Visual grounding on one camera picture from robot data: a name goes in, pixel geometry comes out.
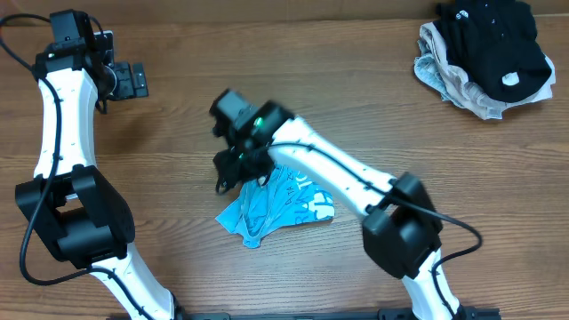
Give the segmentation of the light blue printed t-shirt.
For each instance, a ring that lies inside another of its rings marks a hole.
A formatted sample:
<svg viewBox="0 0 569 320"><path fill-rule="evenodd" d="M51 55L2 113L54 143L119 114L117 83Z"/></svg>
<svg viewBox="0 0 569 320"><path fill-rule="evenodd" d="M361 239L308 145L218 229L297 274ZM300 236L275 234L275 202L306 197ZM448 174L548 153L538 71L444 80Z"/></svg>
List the light blue printed t-shirt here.
<svg viewBox="0 0 569 320"><path fill-rule="evenodd" d="M246 182L239 197L216 220L230 234L240 235L249 249L262 238L287 227L332 220L333 196L307 175L287 166L277 166L268 182Z"/></svg>

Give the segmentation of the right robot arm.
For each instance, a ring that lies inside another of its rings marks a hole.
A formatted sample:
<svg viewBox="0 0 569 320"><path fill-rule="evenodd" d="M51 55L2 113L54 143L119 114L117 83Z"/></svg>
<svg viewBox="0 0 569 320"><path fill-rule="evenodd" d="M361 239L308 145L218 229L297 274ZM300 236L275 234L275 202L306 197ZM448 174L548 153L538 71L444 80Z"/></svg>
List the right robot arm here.
<svg viewBox="0 0 569 320"><path fill-rule="evenodd" d="M404 283L415 318L465 316L441 267L443 218L417 177L396 178L359 162L273 100L256 107L226 90L210 113L214 135L228 143L213 160L217 190L249 181L264 186L276 165L305 174L360 217L365 252Z"/></svg>

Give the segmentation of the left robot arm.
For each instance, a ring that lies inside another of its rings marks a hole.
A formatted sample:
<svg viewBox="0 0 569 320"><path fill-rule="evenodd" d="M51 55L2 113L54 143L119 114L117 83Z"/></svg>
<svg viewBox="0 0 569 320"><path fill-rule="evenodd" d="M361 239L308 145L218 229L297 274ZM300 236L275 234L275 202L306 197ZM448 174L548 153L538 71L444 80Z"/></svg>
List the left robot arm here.
<svg viewBox="0 0 569 320"><path fill-rule="evenodd" d="M28 219L20 272L42 286L91 275L131 319L182 319L183 308L140 256L132 212L99 171L94 153L95 114L106 113L108 101L148 96L144 68L117 62L112 31L86 12L55 12L48 22L54 41L29 67L44 103L41 153L33 180L15 189ZM26 256L33 234L76 272L56 280L30 275Z"/></svg>

